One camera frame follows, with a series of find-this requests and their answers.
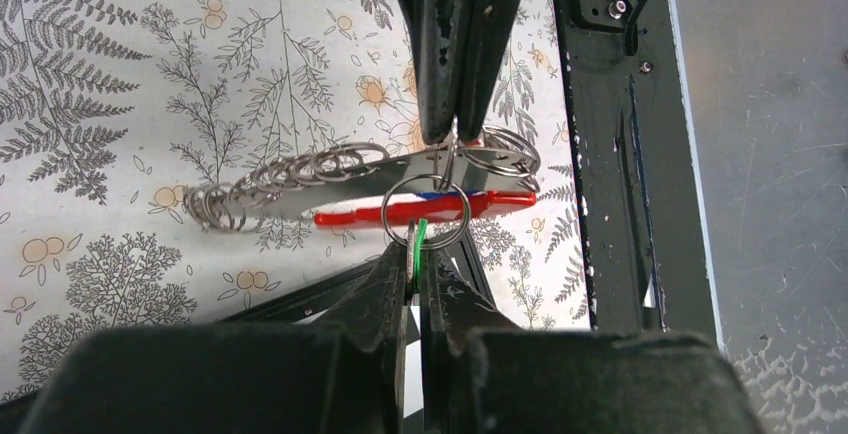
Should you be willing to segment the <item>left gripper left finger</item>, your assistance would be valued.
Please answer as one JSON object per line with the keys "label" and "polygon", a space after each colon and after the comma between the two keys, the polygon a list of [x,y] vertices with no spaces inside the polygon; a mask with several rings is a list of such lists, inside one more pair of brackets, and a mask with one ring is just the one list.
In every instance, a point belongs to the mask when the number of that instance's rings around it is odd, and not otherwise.
{"label": "left gripper left finger", "polygon": [[309,323],[103,330],[40,390],[23,433],[399,433],[408,255],[390,245]]}

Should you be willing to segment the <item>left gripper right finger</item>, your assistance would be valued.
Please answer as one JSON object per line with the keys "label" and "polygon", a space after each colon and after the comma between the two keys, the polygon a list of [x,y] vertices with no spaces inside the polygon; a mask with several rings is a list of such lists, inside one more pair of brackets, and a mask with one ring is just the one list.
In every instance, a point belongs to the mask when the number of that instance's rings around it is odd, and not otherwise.
{"label": "left gripper right finger", "polygon": [[440,252],[420,262],[428,433],[760,433],[732,366],[687,333],[530,331]]}

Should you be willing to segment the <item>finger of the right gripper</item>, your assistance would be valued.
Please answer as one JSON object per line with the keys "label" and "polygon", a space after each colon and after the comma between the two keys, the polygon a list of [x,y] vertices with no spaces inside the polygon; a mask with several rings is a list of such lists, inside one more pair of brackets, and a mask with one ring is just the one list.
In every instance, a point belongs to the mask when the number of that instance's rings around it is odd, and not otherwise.
{"label": "finger of the right gripper", "polygon": [[423,140],[479,136],[475,0],[398,0],[410,36]]}
{"label": "finger of the right gripper", "polygon": [[521,0],[464,0],[465,46],[457,99],[461,141],[478,138]]}

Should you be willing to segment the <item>key with green tag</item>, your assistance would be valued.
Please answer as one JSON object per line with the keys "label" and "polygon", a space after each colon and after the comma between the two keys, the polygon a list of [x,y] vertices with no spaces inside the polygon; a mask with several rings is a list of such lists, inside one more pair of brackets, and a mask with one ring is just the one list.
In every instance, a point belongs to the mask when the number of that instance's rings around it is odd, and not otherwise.
{"label": "key with green tag", "polygon": [[411,301],[419,293],[421,259],[427,238],[428,221],[411,219],[407,230],[406,299]]}

